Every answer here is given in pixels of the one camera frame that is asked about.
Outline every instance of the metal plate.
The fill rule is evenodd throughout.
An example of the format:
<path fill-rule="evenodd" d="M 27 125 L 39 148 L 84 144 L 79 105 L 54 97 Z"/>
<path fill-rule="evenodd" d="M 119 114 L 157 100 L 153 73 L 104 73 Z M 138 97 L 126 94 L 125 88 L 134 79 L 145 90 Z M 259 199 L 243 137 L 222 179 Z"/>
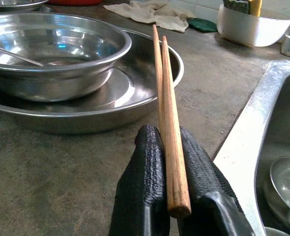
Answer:
<path fill-rule="evenodd" d="M 157 99 L 153 41 L 145 34 L 123 30 L 130 35 L 132 47 L 96 92 L 54 103 L 26 101 L 0 92 L 0 112 L 24 127 L 59 134 L 113 129 L 148 114 Z M 183 62 L 170 47 L 169 52 L 176 86 L 183 76 Z"/>

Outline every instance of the kitchen counter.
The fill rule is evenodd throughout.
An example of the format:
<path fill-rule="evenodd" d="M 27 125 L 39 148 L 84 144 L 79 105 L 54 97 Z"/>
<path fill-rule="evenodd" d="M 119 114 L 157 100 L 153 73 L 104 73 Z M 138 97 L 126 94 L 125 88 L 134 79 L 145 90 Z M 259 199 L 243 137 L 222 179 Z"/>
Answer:
<path fill-rule="evenodd" d="M 96 6 L 48 5 L 61 13 L 100 19 L 152 35 L 152 26 Z M 180 124 L 214 158 L 269 63 L 289 60 L 280 44 L 252 48 L 218 33 L 159 28 L 182 57 L 184 76 L 176 87 Z M 112 130 L 52 135 L 24 129 L 0 115 L 0 236 L 105 236 L 116 184 L 143 124 L 157 125 L 157 112 Z M 175 221 L 170 235 L 178 235 Z"/>

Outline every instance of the stainless steel sink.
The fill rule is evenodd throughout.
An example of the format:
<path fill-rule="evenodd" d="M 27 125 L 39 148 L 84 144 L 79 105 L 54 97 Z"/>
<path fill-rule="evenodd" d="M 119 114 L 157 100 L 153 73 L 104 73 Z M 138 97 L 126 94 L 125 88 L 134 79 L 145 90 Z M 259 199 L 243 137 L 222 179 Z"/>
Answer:
<path fill-rule="evenodd" d="M 283 227 L 262 194 L 271 162 L 290 156 L 290 61 L 274 61 L 240 114 L 215 164 L 228 179 L 256 236 Z"/>

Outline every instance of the gray countertop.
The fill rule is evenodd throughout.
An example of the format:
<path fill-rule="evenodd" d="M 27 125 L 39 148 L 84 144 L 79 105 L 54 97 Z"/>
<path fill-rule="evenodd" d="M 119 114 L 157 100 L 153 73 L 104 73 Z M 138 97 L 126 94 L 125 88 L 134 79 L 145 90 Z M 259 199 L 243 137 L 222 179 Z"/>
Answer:
<path fill-rule="evenodd" d="M 57 12 L 100 19 L 152 34 L 152 26 L 102 7 L 50 5 Z M 182 57 L 184 76 L 176 88 L 180 124 L 211 157 L 225 140 L 268 64 L 289 59 L 280 44 L 252 48 L 218 33 L 159 28 Z M 0 115 L 0 235 L 107 235 L 116 184 L 143 124 L 157 125 L 157 112 L 113 131 L 51 135 L 24 129 Z M 174 222 L 171 235 L 178 235 Z"/>

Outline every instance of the white plastic container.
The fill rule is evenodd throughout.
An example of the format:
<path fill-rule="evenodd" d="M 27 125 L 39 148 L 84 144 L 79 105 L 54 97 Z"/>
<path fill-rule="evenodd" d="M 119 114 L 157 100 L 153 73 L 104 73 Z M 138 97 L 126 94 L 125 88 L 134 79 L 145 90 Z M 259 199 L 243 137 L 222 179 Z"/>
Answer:
<path fill-rule="evenodd" d="M 265 47 L 277 42 L 290 25 L 290 17 L 268 10 L 261 16 L 234 11 L 220 5 L 217 19 L 218 32 L 238 44 Z"/>

